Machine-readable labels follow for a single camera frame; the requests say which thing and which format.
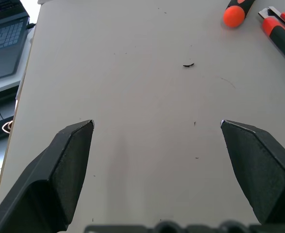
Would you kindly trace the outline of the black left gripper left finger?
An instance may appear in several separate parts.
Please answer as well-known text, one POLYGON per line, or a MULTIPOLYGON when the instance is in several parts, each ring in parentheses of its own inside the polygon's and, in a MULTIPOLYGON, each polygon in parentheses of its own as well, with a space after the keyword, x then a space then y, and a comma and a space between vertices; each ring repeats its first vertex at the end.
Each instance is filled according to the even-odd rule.
POLYGON ((94 122, 59 131, 0 204, 0 233, 58 233, 73 220, 84 183, 94 122))

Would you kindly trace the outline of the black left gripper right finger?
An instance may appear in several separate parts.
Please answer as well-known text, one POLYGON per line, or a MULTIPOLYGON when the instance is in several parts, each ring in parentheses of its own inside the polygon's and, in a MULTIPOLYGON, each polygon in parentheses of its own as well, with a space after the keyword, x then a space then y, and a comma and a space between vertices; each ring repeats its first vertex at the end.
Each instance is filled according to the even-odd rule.
POLYGON ((285 148, 267 131, 223 120, 236 179, 261 224, 285 224, 285 148))

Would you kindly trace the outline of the orange black utility knife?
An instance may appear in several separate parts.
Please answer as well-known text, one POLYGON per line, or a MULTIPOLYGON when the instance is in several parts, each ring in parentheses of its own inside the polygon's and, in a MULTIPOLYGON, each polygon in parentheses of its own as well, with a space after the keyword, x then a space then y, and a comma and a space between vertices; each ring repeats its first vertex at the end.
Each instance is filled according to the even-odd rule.
POLYGON ((285 12, 281 13, 270 6, 258 14, 263 18, 263 31, 285 56, 285 12))

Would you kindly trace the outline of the orange black handled screwdriver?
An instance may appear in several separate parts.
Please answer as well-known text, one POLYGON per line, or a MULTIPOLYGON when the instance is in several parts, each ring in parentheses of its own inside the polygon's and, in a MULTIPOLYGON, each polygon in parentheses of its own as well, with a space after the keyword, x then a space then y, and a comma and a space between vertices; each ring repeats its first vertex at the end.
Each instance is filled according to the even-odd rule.
POLYGON ((256 0, 230 0, 223 14, 224 24, 230 28, 240 26, 255 1, 256 0))

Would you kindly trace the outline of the dark grey laptop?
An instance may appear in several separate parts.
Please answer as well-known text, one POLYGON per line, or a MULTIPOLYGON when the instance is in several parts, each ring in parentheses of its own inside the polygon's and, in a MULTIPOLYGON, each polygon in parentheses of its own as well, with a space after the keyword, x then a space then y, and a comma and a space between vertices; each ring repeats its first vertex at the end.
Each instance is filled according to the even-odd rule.
POLYGON ((20 0, 0 0, 0 78, 16 73, 29 20, 20 0))

